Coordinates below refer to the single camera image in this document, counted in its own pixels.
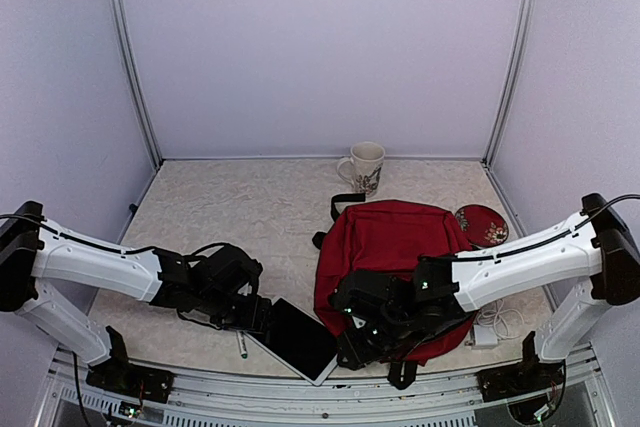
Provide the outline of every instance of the red round coaster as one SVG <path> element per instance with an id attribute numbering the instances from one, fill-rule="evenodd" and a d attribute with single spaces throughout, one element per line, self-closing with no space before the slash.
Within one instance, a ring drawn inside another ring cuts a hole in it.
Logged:
<path id="1" fill-rule="evenodd" d="M 456 219 L 471 245 L 495 247 L 509 237 L 509 226 L 495 210 L 484 205 L 471 204 L 456 212 Z"/>

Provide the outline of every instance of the white panel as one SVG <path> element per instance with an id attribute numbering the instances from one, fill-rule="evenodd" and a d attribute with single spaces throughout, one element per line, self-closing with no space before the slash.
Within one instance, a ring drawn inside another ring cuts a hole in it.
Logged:
<path id="1" fill-rule="evenodd" d="M 0 0 L 1 213 L 34 199 L 116 240 L 151 177 L 132 109 L 108 0 Z M 13 314 L 0 332 L 0 424 L 23 427 L 55 343 Z"/>
<path id="2" fill-rule="evenodd" d="M 640 191 L 640 0 L 536 0 L 496 173 L 528 231 L 593 191 Z M 616 207 L 640 240 L 640 205 Z M 557 286 L 562 297 L 570 283 Z M 620 425 L 637 423 L 640 305 L 592 332 Z"/>
<path id="3" fill-rule="evenodd" d="M 481 157 L 520 0 L 124 0 L 168 158 Z"/>

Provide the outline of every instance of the white cable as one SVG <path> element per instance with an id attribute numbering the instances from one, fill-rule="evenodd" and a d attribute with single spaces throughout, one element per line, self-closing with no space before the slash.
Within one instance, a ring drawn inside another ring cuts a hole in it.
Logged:
<path id="1" fill-rule="evenodd" d="M 505 320 L 506 314 L 516 314 L 520 317 L 520 322 L 524 325 L 524 317 L 517 309 L 505 309 L 504 308 L 504 299 L 496 300 L 495 302 L 491 302 L 487 304 L 478 313 L 476 317 L 476 324 L 481 325 L 483 327 L 491 327 L 498 337 L 499 340 L 513 340 L 518 339 L 519 335 L 510 335 L 509 324 Z M 500 332 L 498 329 L 499 325 L 504 326 L 504 333 Z"/>

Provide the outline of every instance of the black screen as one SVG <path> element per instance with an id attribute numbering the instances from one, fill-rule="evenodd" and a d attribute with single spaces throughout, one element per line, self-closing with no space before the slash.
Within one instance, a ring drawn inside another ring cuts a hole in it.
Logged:
<path id="1" fill-rule="evenodd" d="M 316 380 L 337 354 L 336 339 L 320 322 L 279 299 L 266 334 L 250 334 L 267 349 L 311 380 Z"/>

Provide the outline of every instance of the white mug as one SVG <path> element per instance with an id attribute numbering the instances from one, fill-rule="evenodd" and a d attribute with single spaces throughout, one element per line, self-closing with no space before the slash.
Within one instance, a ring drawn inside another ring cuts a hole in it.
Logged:
<path id="1" fill-rule="evenodd" d="M 384 147 L 375 142 L 360 142 L 351 147 L 351 157 L 344 157 L 338 161 L 336 170 L 342 180 L 351 184 L 354 192 L 364 192 L 372 195 L 380 184 L 380 171 L 384 161 Z M 352 172 L 345 175 L 342 167 L 351 164 Z"/>

